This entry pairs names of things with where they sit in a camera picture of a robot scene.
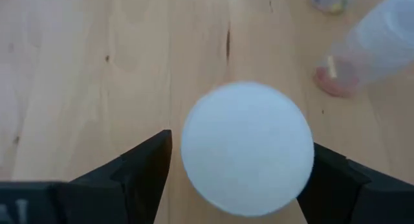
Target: wooden table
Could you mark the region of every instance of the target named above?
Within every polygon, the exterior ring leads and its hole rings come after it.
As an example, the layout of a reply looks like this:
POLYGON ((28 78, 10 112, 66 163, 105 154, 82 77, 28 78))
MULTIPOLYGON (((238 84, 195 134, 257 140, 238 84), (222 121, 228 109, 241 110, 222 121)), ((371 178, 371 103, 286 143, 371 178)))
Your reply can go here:
POLYGON ((0 176, 74 179, 171 128, 156 223, 305 223, 297 202, 257 219, 225 214, 183 170, 192 105, 218 85, 254 80, 291 97, 316 142, 414 183, 413 71, 350 99, 311 80, 332 41, 379 1, 328 16, 309 0, 0 0, 0 69, 13 79, 0 97, 15 95, 18 109, 8 111, 19 117, 8 131, 0 115, 0 176))

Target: wooden surface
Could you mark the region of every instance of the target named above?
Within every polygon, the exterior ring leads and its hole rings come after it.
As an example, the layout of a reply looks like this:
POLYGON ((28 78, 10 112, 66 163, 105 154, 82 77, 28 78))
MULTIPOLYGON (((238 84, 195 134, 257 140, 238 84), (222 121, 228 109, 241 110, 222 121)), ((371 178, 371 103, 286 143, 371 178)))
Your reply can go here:
POLYGON ((0 178, 74 179, 171 128, 156 223, 305 223, 297 202, 262 218, 225 214, 183 170, 192 105, 254 80, 291 97, 316 142, 414 183, 413 70, 350 99, 311 80, 332 41, 379 1, 328 16, 309 0, 0 0, 0 178))

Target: black plastic piece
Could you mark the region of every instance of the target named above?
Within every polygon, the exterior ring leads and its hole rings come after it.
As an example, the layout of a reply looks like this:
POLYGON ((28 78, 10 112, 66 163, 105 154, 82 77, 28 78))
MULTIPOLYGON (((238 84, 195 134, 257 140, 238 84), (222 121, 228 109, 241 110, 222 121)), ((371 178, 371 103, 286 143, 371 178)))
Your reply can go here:
POLYGON ((414 223, 414 186, 316 143, 298 201, 308 224, 414 223))
POLYGON ((69 183, 0 183, 0 224, 153 223, 171 150, 164 130, 69 183))

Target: foam ball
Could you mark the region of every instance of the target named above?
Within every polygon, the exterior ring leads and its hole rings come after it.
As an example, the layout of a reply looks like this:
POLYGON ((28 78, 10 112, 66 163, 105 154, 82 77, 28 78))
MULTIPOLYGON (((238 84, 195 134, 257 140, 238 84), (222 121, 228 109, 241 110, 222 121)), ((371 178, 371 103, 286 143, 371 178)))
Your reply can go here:
POLYGON ((212 91, 192 108, 181 155, 203 198, 231 214, 262 216, 300 194, 314 148, 294 102, 269 86, 239 82, 212 91))

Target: ping pong ball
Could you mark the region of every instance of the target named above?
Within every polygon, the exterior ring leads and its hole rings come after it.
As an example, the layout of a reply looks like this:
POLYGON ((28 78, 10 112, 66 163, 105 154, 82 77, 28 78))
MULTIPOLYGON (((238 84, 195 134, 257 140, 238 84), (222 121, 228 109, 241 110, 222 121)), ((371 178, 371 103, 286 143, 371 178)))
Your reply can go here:
POLYGON ((254 82, 202 97, 182 131, 181 156, 208 202, 240 216, 275 212, 300 194, 312 171, 312 133, 300 109, 254 82))

